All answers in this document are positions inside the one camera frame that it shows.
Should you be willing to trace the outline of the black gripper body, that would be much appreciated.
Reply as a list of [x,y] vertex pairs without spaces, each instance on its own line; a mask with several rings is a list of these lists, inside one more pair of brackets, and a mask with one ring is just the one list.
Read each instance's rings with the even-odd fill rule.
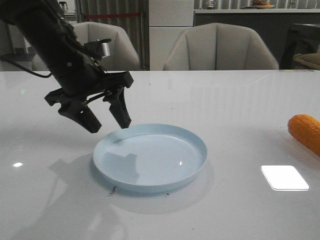
[[84,102],[89,95],[114,95],[130,88],[134,80],[128,71],[107,73],[98,65],[101,55],[75,39],[54,39],[44,44],[44,62],[60,88],[47,94],[49,105]]

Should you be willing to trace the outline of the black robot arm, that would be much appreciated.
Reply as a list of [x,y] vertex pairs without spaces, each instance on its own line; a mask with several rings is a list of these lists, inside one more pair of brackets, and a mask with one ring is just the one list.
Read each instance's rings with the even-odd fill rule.
[[96,133],[101,123],[88,104],[102,98],[109,102],[119,126],[129,127],[124,89],[134,80],[127,71],[108,73],[99,65],[108,54],[109,39],[81,44],[55,0],[3,0],[0,18],[21,31],[59,83],[60,88],[48,93],[45,100],[50,106],[60,104],[60,115]]

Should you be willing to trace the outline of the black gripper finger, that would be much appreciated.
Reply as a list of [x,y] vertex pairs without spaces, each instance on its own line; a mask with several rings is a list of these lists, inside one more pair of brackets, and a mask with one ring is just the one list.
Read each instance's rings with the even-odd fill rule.
[[107,90],[102,100],[110,103],[109,111],[118,125],[122,129],[128,128],[132,120],[129,116],[125,102],[125,87],[116,86],[115,88]]
[[88,105],[78,99],[61,101],[58,113],[76,122],[90,133],[97,133],[102,126]]

